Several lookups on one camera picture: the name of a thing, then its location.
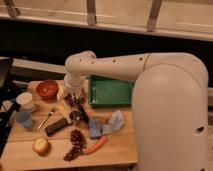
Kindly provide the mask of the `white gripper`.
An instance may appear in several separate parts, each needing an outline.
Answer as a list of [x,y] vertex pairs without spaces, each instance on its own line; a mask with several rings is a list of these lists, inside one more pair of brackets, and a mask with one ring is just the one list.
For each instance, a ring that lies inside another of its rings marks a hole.
[[83,83],[85,81],[85,77],[74,77],[66,75],[62,82],[63,91],[67,93],[64,97],[65,101],[70,105],[74,106],[74,97],[71,94],[75,94],[80,92],[77,98],[77,104],[83,104],[85,102],[85,92],[83,88]]

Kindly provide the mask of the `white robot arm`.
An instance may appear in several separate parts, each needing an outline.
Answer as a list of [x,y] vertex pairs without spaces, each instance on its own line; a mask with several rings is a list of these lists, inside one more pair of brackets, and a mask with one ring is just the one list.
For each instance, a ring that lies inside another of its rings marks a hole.
[[208,170],[208,72],[189,53],[146,53],[98,59],[91,51],[65,62],[73,93],[99,75],[134,83],[137,171]]

